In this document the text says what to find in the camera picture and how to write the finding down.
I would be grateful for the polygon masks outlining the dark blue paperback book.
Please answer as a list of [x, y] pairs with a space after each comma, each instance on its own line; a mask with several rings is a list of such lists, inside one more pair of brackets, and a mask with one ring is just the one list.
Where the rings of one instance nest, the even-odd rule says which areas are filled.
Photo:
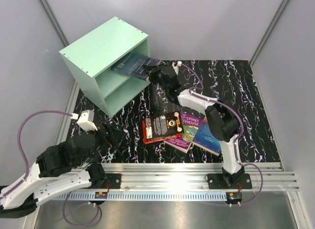
[[112, 65], [111, 70], [121, 75], [148, 81], [149, 75], [143, 66], [157, 66], [160, 62], [161, 60], [138, 53], [128, 53]]

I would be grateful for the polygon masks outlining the black paperback book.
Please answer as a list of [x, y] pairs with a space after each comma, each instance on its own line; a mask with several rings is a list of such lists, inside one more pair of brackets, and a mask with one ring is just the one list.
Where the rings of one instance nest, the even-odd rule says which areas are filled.
[[184, 133], [179, 111], [150, 116], [144, 119], [146, 137], [149, 140]]

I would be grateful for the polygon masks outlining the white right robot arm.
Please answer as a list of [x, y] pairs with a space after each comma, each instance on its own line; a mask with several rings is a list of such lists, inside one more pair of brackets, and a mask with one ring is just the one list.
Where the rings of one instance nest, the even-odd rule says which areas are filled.
[[245, 165], [239, 160], [238, 140], [244, 133], [239, 115], [222, 100], [196, 92], [203, 87], [185, 88], [178, 80], [179, 68], [184, 67], [193, 74], [196, 72], [181, 61], [172, 65], [142, 67], [148, 73], [149, 81], [162, 88], [168, 101], [206, 116], [212, 135], [220, 142], [223, 183], [228, 188], [235, 188], [245, 174]]

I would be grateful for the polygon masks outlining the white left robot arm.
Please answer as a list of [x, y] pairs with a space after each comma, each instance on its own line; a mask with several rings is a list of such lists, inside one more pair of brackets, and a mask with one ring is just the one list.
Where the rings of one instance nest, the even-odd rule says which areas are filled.
[[119, 147], [125, 133], [103, 124], [48, 147], [21, 176], [0, 188], [1, 218], [22, 218], [50, 199], [82, 188], [101, 188], [109, 181], [99, 162], [100, 152]]

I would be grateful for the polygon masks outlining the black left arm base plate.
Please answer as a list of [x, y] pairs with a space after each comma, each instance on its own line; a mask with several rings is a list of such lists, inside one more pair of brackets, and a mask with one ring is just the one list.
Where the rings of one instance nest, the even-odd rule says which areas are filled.
[[120, 173], [106, 173], [107, 180], [110, 182], [110, 189], [120, 189], [122, 175]]

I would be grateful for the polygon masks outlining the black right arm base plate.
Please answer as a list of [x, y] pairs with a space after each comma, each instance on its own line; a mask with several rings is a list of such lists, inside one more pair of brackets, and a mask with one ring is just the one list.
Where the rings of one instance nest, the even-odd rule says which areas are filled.
[[232, 183], [230, 186], [223, 179], [222, 173], [209, 173], [205, 175], [205, 179], [208, 182], [210, 190], [223, 190], [223, 189], [252, 189], [251, 177], [248, 173], [245, 173], [236, 183]]

